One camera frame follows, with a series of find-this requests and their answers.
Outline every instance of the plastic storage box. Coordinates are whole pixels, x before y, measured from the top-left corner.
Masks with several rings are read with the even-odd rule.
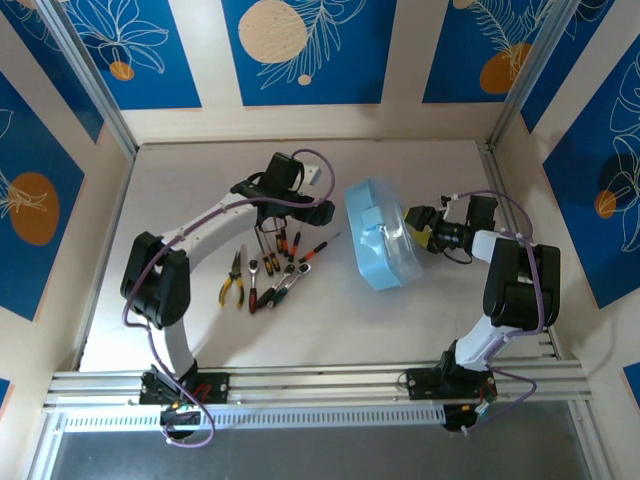
[[[381,177],[345,190],[360,274],[375,290],[407,285],[422,275],[413,240],[391,183]]]

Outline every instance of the black mounting bracket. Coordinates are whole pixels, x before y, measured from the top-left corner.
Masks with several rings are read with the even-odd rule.
[[[454,342],[433,368],[406,370],[411,400],[492,399],[498,395],[493,373],[467,370],[456,364]]]
[[[225,404],[229,393],[230,375],[224,372],[187,373],[181,380],[182,385],[204,404]],[[171,382],[165,374],[152,366],[142,374],[140,405],[181,405],[192,404]]]

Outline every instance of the beige circle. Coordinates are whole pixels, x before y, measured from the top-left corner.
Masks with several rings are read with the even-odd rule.
[[[453,0],[453,6],[458,10],[462,10],[463,8],[469,8],[471,5],[476,3],[476,0]]]
[[[298,77],[298,83],[303,87],[306,87],[307,85],[311,85],[311,77],[309,75],[300,75]]]
[[[240,43],[251,58],[281,63],[298,55],[307,44],[304,20],[281,0],[260,0],[240,19]]]

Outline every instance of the gray floor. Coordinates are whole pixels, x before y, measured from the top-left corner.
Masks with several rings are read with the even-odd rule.
[[[464,438],[439,426],[221,430],[197,450],[160,433],[69,433],[56,480],[582,479],[568,409],[525,404]]]

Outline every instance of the hand tool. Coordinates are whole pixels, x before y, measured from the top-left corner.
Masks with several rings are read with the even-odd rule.
[[[308,263],[303,263],[302,265],[300,265],[298,267],[298,274],[291,280],[289,280],[289,283],[287,283],[284,287],[273,294],[273,297],[271,297],[271,300],[269,301],[269,303],[267,303],[269,308],[273,308],[278,305],[284,299],[285,295],[291,289],[293,284],[296,283],[300,277],[304,277],[307,273],[309,273],[309,270],[311,270],[311,266]]]
[[[284,226],[280,229],[280,238],[282,238],[282,254],[286,258],[289,256],[289,245],[287,244],[287,229]]]
[[[276,293],[276,290],[280,288],[280,285],[282,285],[282,282],[290,277],[291,274],[295,271],[295,265],[287,265],[286,267],[284,267],[284,272],[282,272],[282,278],[280,278],[280,281],[278,281],[278,283],[276,283],[273,287],[260,295],[260,299],[258,300],[258,308],[266,307],[269,303],[269,300],[271,300],[271,297],[273,297],[273,294]]]
[[[302,223],[300,223],[300,228],[296,232],[296,236],[293,238],[293,245],[291,245],[291,250],[289,251],[289,263],[293,263],[296,258],[296,252],[298,251],[298,244],[300,243],[300,232],[302,231]]]
[[[258,231],[258,227],[254,228],[256,232],[256,237],[258,238],[258,243],[260,244],[260,250],[262,250],[262,260],[264,261],[264,267],[267,269],[267,273],[270,277],[273,277],[273,266],[271,265],[271,261],[269,260],[269,255],[264,250],[264,246],[262,245],[262,240],[260,240],[260,232]]]
[[[324,242],[322,242],[320,245],[318,245],[316,248],[314,248],[313,250],[311,250],[309,253],[307,253],[304,257],[302,257],[300,260],[298,260],[300,263],[306,263],[311,257],[313,257],[316,253],[318,253],[320,250],[322,250],[324,247],[326,247],[329,242],[331,240],[333,240],[334,238],[336,238],[338,235],[340,235],[340,233],[342,232],[338,232],[336,233],[333,237],[331,237],[329,240],[325,240]]]
[[[240,270],[240,257],[241,253],[236,252],[235,257],[233,257],[233,263],[231,264],[231,271],[229,272],[229,278],[225,280],[222,284],[222,288],[220,289],[220,294],[218,295],[218,303],[221,307],[224,307],[224,297],[227,294],[227,290],[231,284],[236,281],[238,284],[238,289],[240,290],[240,299],[238,300],[238,308],[242,307],[242,303],[244,302],[244,286],[242,285],[242,270]]]
[[[249,290],[249,312],[251,314],[256,313],[257,310],[257,298],[258,291],[256,290],[256,274],[260,270],[260,264],[257,260],[251,260],[249,262],[249,273],[251,273],[251,289]]]
[[[282,253],[284,252],[284,250],[282,249],[282,237],[280,236],[280,230],[278,228],[278,221],[276,220],[276,217],[273,217],[273,226],[275,227],[274,232],[276,232],[276,249],[278,250],[278,253]]]
[[[278,257],[276,257],[276,254],[273,253],[273,249],[271,248],[271,245],[269,245],[269,239],[267,238],[267,234],[262,232],[262,236],[264,237],[264,243],[267,244],[267,252],[269,253],[269,258],[271,258],[271,264],[273,265],[273,269],[276,272],[279,272],[280,262],[278,261]]]

